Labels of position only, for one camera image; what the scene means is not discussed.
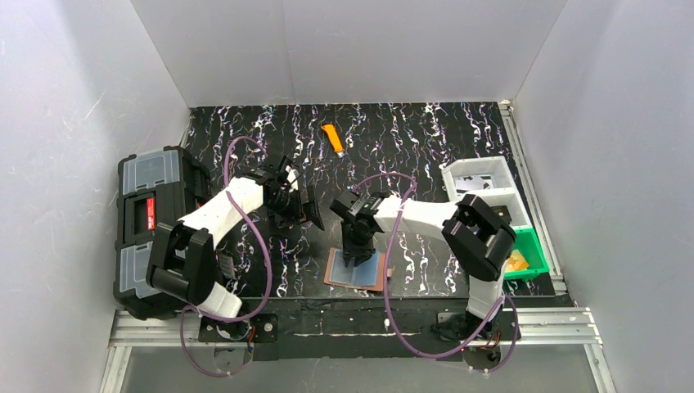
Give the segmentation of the white credit card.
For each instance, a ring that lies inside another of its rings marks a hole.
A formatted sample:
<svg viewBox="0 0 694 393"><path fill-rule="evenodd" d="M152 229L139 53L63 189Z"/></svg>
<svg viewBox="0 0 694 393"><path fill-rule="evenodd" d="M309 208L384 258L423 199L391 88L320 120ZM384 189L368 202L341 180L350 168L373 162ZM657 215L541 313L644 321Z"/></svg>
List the white credit card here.
<svg viewBox="0 0 694 393"><path fill-rule="evenodd" d="M459 194L466 192L492 189L493 180L489 175L467 175L455 179L455 189Z"/></svg>

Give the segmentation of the dark grey credit card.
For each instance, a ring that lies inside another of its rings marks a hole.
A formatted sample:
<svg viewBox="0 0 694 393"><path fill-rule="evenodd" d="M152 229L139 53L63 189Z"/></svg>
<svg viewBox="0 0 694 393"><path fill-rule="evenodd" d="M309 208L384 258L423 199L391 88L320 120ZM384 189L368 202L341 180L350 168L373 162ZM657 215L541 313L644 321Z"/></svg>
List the dark grey credit card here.
<svg viewBox="0 0 694 393"><path fill-rule="evenodd" d="M504 222L510 223L512 221L512 216L511 216L510 210L506 206L492 206L492 210Z"/></svg>

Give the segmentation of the orange credit card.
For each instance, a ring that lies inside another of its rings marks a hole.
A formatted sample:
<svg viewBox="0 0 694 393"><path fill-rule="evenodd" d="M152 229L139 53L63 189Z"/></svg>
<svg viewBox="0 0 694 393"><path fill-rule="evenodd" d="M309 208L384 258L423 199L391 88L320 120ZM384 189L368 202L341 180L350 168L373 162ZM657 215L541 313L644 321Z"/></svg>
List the orange credit card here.
<svg viewBox="0 0 694 393"><path fill-rule="evenodd" d="M507 259L506 274L524 272L530 268L528 260L519 250L513 250Z"/></svg>

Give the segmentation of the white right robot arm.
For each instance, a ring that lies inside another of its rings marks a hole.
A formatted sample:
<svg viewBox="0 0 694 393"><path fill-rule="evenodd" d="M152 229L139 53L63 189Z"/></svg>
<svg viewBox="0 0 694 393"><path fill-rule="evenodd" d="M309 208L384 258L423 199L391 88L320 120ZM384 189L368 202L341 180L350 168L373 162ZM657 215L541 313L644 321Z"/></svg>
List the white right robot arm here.
<svg viewBox="0 0 694 393"><path fill-rule="evenodd" d="M377 233L411 233L446 242L469 276L466 312L493 318L502 296L507 259L516 232L480 196L466 194L460 201L403 200L374 192L361 196L342 192L330 206L341 219L342 251L347 262L360 265L375 254Z"/></svg>

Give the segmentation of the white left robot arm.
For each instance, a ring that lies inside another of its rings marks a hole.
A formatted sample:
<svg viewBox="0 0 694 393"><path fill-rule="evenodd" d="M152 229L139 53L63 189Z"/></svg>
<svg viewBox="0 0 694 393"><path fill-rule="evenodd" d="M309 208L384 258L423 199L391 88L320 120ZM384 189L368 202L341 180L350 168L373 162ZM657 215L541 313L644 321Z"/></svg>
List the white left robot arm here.
<svg viewBox="0 0 694 393"><path fill-rule="evenodd" d="M248 215L263 207L277 229L305 223L323 229L315 187L302 180L292 161L283 156L277 165L261 165L226 179L221 192L174 224L157 224L146 283L208 318L242 321L241 299L217 279L217 247L240 222L246 222L264 253L266 274L272 277L268 247Z"/></svg>

